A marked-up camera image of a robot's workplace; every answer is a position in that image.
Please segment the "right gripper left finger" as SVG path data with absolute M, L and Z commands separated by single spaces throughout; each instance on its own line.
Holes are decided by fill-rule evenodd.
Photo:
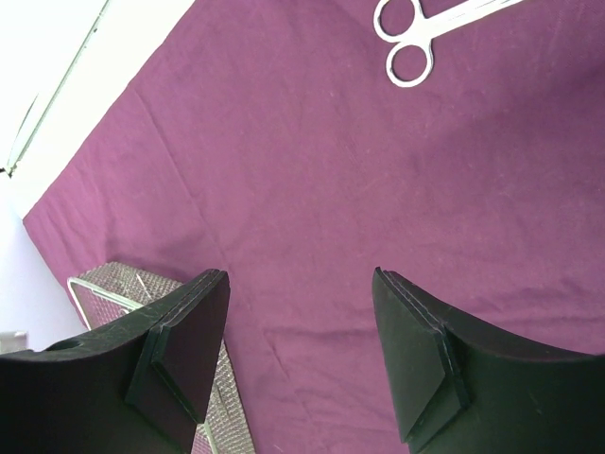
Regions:
M 200 424 L 230 298 L 208 270 L 164 297 L 45 350 L 42 408 L 78 424 Z

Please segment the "metal mesh tray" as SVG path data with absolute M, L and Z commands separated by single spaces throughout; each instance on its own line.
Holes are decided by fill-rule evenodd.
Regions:
M 67 279 L 71 298 L 90 330 L 150 304 L 181 285 L 179 281 L 119 262 L 109 262 Z M 191 451 L 256 451 L 225 344 L 220 346 L 205 422 L 197 427 Z

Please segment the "steel surgical scissors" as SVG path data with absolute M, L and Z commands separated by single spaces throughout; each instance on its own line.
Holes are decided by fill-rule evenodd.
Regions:
M 393 44 L 389 51 L 385 69 L 391 83 L 399 88 L 412 88 L 423 83 L 434 67 L 432 41 L 455 29 L 469 25 L 496 12 L 521 3 L 522 0 L 469 0 L 426 17 L 421 1 L 411 1 L 413 19 L 410 26 L 399 34 L 388 33 L 382 23 L 384 10 L 389 0 L 377 3 L 372 17 L 376 35 L 384 42 Z M 425 69 L 415 79 L 402 79 L 397 75 L 394 63 L 399 51 L 405 47 L 418 47 L 425 56 Z

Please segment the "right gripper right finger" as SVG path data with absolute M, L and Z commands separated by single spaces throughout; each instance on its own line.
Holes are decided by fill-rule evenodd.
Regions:
M 410 449 L 593 449 L 596 358 L 530 340 L 376 269 L 372 301 Z

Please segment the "purple cloth wrap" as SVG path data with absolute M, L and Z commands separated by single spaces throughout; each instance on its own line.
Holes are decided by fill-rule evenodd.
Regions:
M 260 453 L 402 453 L 376 268 L 524 337 L 604 349 L 604 5 L 525 1 L 393 85 L 372 1 L 198 1 L 25 227 L 61 282 L 229 273 Z

